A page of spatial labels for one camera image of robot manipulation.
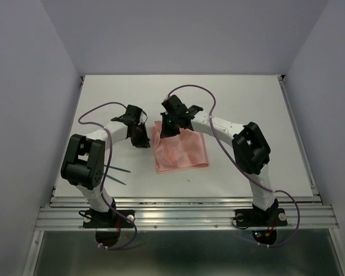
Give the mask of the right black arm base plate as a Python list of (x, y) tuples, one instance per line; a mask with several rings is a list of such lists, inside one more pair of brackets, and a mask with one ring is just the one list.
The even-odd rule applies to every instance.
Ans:
[(282, 208), (276, 209), (269, 216), (263, 211), (254, 209), (236, 209), (235, 221), (239, 228), (268, 227), (272, 226), (273, 222), (276, 227), (285, 227), (288, 225), (285, 211)]

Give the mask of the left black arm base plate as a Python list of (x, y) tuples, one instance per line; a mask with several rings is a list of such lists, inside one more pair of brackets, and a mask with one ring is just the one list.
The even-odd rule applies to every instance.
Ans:
[(86, 229), (133, 228), (130, 222), (121, 218), (111, 210), (103, 213), (88, 209), (80, 210), (78, 214), (83, 218), (83, 227)]

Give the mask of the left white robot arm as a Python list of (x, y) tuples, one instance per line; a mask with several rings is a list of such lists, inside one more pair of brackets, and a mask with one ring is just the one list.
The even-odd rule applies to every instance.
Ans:
[(88, 200), (90, 209), (97, 212), (97, 220), (109, 227), (116, 222), (113, 210), (113, 199), (104, 191), (105, 170), (109, 168), (112, 157), (112, 146), (129, 139), (136, 148), (149, 148), (150, 140), (145, 127), (147, 114), (142, 108), (134, 105), (125, 107), (125, 113), (111, 119), (99, 130), (87, 135), (74, 134), (70, 137), (60, 175), (75, 186)]

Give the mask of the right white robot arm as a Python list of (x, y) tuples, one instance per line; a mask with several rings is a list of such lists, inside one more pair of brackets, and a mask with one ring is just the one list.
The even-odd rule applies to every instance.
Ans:
[(167, 97), (162, 106), (165, 112), (161, 114), (160, 137), (173, 137), (181, 129), (189, 129), (214, 137), (222, 150), (225, 150), (223, 143), (231, 146), (233, 154), (226, 152), (226, 155), (250, 183), (254, 220), (259, 224), (271, 221), (278, 201), (269, 178), (271, 149), (259, 126), (254, 122), (246, 125), (229, 122), (196, 105), (187, 108), (176, 95)]

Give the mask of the pink satin napkin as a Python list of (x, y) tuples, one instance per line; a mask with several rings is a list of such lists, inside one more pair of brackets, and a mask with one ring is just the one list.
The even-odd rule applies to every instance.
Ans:
[(180, 134), (161, 138), (162, 122), (152, 127), (155, 168), (158, 174), (208, 167), (208, 155), (202, 133), (181, 129)]

